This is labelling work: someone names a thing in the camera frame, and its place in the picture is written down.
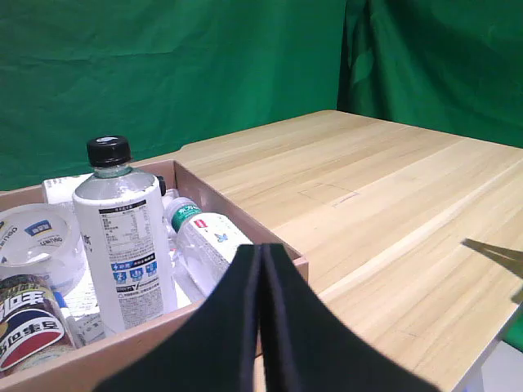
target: blue label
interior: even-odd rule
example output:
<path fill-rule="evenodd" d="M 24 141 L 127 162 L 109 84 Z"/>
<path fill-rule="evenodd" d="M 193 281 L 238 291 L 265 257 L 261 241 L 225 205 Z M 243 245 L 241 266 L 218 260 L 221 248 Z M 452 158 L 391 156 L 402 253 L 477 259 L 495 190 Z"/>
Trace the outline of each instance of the blue label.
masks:
<path fill-rule="evenodd" d="M 113 272 L 113 277 L 117 284 L 123 284 L 127 280 L 127 272 Z"/>
<path fill-rule="evenodd" d="M 35 223 L 34 225 L 31 225 L 27 229 L 25 229 L 25 233 L 27 233 L 31 237 L 33 237 L 36 234 L 44 233 L 49 230 L 52 230 L 49 220 L 42 220 L 40 222 Z"/>
<path fill-rule="evenodd" d="M 227 234 L 225 234 L 225 233 L 224 234 L 216 234 L 215 233 L 214 235 L 216 235 L 216 238 L 217 238 L 219 243 L 223 243 L 223 242 L 228 240 Z"/>
<path fill-rule="evenodd" d="M 153 261 L 149 265 L 145 266 L 145 270 L 147 271 L 147 276 L 153 276 L 156 274 L 156 269 L 158 268 L 158 265 L 156 264 L 156 261 Z"/>
<path fill-rule="evenodd" d="M 129 271 L 129 275 L 131 275 L 133 282 L 140 281 L 143 274 L 144 274 L 144 270 L 142 268 L 131 269 Z"/>
<path fill-rule="evenodd" d="M 150 255 L 147 255 L 145 257 L 142 257 L 141 259 L 137 259 L 134 261 L 126 261 L 125 263 L 113 263 L 111 264 L 111 269 L 113 271 L 122 271 L 122 270 L 129 270 L 133 267 L 138 267 L 140 265 L 146 264 L 150 262 L 151 260 L 154 260 L 156 258 L 154 253 L 151 253 Z"/>

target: green curtain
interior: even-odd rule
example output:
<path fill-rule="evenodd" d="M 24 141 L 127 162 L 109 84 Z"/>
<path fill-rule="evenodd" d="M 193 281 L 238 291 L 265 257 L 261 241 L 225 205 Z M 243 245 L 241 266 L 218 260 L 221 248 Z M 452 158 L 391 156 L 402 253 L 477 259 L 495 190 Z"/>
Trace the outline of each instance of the green curtain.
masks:
<path fill-rule="evenodd" d="M 521 0 L 348 0 L 340 109 L 523 147 Z"/>
<path fill-rule="evenodd" d="M 336 109 L 345 0 L 3 0 L 0 190 Z"/>

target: wooden tabletop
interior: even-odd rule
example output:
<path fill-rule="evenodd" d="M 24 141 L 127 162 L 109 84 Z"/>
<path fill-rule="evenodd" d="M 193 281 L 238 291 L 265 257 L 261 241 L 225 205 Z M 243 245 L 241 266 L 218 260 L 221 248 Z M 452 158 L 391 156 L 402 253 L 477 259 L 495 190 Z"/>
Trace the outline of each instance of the wooden tabletop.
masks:
<path fill-rule="evenodd" d="M 324 111 L 173 155 L 305 254 L 351 330 L 442 390 L 517 311 L 522 149 Z"/>

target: red logo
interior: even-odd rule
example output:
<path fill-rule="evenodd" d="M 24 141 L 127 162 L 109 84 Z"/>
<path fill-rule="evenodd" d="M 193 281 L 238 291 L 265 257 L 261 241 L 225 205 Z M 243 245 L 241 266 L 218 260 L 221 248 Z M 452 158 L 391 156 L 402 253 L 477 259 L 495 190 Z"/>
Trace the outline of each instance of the red logo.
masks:
<path fill-rule="evenodd" d="M 201 220 L 201 219 L 195 220 L 194 224 L 196 225 L 196 227 L 198 227 L 200 229 L 203 229 L 204 227 L 207 227 L 205 222 L 203 220 Z"/>

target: plastic bottle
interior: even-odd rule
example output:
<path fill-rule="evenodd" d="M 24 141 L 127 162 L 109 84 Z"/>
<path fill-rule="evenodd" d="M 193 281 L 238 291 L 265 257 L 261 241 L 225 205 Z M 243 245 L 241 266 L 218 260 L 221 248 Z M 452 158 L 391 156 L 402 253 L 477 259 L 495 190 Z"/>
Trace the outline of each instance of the plastic bottle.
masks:
<path fill-rule="evenodd" d="M 181 260 L 205 296 L 225 273 L 238 246 L 252 243 L 229 218 L 202 212 L 188 198 L 175 198 L 166 207 L 165 216 L 177 232 Z"/>
<path fill-rule="evenodd" d="M 177 308 L 159 181 L 128 166 L 122 136 L 87 142 L 94 174 L 73 195 L 107 336 Z"/>

